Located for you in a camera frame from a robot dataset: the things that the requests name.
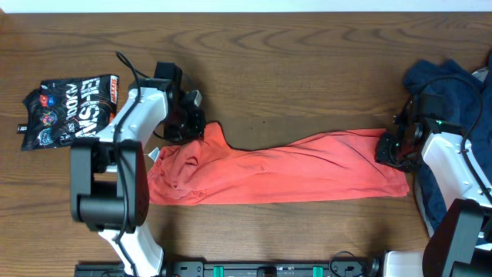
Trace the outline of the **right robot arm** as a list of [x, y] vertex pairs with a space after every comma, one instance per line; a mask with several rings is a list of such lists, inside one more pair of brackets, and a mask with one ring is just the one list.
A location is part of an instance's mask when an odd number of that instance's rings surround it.
[[411, 97], [377, 144], [376, 162], [402, 172], [427, 165], [447, 213], [422, 252], [388, 252], [384, 276], [489, 276], [491, 184], [478, 165], [461, 125], [445, 121], [444, 99]]

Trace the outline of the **red soccer t-shirt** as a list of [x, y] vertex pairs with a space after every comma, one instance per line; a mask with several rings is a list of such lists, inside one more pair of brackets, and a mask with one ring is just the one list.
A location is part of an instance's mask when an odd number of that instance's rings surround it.
[[148, 173], [156, 205], [268, 204], [403, 197], [406, 176], [375, 161], [381, 129], [325, 132], [289, 145], [244, 151], [221, 125], [204, 138], [161, 149]]

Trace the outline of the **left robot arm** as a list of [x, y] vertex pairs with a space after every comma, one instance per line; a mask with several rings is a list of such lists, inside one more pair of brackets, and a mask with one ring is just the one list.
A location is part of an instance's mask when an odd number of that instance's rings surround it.
[[76, 276], [164, 276], [165, 251], [146, 217], [150, 204], [143, 148], [155, 129], [181, 143], [203, 136], [201, 93], [181, 87], [182, 70], [158, 62], [152, 77], [134, 70], [128, 100], [112, 123], [71, 146], [71, 216], [115, 250], [119, 264], [77, 265]]

